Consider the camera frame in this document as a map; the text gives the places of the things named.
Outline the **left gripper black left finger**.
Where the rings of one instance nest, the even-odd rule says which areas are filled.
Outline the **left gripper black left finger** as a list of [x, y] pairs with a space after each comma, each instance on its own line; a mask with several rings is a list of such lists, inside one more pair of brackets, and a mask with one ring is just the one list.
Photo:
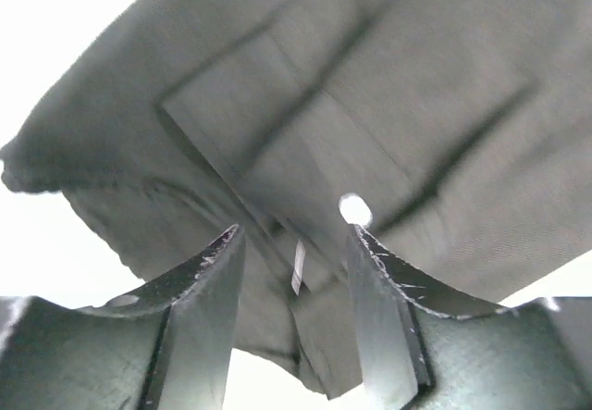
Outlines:
[[221, 408], [244, 259], [244, 231], [235, 225], [100, 307], [3, 298], [2, 407]]

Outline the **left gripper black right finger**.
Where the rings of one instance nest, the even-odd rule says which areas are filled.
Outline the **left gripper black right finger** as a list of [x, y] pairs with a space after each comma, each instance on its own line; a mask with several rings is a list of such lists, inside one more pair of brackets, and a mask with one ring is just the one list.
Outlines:
[[589, 298], [491, 303], [405, 262], [357, 225], [347, 262], [363, 384], [376, 407], [590, 407]]

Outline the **black long sleeve shirt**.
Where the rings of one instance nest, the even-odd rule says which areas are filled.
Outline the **black long sleeve shirt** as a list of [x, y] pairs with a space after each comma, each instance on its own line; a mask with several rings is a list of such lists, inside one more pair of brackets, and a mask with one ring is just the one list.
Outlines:
[[591, 0], [137, 0], [1, 151], [151, 280], [246, 229], [235, 346], [361, 372], [339, 211], [498, 301], [591, 247]]

